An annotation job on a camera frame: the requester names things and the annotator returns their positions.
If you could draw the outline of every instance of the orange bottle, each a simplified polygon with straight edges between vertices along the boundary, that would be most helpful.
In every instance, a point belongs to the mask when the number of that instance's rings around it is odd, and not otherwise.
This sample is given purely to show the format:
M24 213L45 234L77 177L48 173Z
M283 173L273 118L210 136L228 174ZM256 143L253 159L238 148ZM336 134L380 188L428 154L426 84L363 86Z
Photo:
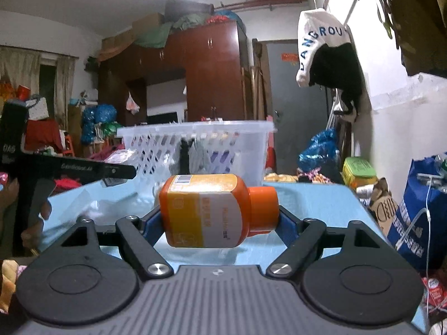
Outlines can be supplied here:
M172 176L159 199L173 247L236 247L246 237L271 232L279 219L275 188L247 188L233 174Z

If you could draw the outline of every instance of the bottle cap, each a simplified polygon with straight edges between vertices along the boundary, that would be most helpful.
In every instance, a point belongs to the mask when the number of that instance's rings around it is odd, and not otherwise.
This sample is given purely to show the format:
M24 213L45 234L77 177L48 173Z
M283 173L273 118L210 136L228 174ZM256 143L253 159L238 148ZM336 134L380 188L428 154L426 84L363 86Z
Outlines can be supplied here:
M279 220L278 195L272 186L248 188L252 217L249 237L269 233L276 229Z

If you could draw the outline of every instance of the red cup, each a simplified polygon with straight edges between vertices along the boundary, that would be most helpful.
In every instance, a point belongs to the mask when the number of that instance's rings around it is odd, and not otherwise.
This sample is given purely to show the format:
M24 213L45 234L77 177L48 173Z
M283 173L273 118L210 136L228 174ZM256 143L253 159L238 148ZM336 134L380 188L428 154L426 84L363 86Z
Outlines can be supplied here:
M24 101L29 99L31 96L31 89L24 86L19 86L17 88L17 98L19 98L21 101Z

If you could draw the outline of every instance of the red sign on door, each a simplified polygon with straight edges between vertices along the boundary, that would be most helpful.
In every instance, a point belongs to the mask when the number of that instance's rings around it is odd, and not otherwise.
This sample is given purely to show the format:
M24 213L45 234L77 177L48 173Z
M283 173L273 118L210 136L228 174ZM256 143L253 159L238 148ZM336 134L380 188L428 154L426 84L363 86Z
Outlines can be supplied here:
M281 54L282 61L291 61L294 63L298 63L298 54L292 52L284 52Z

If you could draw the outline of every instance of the table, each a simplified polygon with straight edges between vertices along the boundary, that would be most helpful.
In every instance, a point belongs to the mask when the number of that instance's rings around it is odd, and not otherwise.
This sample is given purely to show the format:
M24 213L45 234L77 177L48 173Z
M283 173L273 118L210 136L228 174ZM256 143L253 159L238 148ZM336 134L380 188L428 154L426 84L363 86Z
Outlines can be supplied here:
M351 220L362 220L385 239L371 216L345 186L305 183L266 183L266 185L276 188L279 203L299 219L313 217L332 227L346 227ZM50 203L53 212L44 226L41 250L47 248L70 228L86 207L89 207L89 217L95 219L97 224L113 224L126 215L144 216L152 209L153 198L136 194L133 181L111 188L106 188L102 182L96 182L51 197ZM182 264L258 264L265 272L268 265L285 250L286 246L278 235L272 232L249 237L240 246L231 249L172 248L163 235L155 248L175 271ZM103 247L102 250L119 257L117 248ZM337 248L325 249L323 256L338 252ZM422 332L428 332L425 314L421 307L412 322Z

